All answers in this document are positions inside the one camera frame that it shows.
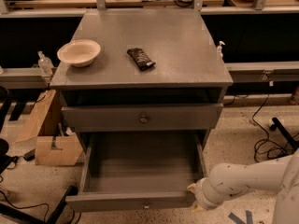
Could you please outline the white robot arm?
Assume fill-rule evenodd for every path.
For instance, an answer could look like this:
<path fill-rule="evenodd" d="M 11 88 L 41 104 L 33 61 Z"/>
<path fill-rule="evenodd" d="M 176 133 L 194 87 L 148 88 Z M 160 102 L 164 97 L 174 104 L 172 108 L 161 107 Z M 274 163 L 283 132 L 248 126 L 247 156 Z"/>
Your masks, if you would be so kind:
<path fill-rule="evenodd" d="M 272 224 L 299 223 L 299 150 L 292 155 L 251 165 L 220 163 L 208 177 L 187 187 L 195 205 L 213 210 L 253 190 L 278 194 Z"/>

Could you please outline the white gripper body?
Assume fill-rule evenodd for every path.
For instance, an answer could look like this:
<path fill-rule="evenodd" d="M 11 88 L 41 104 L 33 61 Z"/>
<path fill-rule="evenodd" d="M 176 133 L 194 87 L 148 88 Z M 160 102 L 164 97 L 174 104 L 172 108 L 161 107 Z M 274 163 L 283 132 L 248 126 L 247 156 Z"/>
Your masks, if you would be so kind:
<path fill-rule="evenodd" d="M 224 179 L 215 175 L 198 180 L 194 190 L 196 201 L 206 210 L 213 210 L 221 206 L 227 198 L 226 193 L 221 192 L 223 183 Z"/>

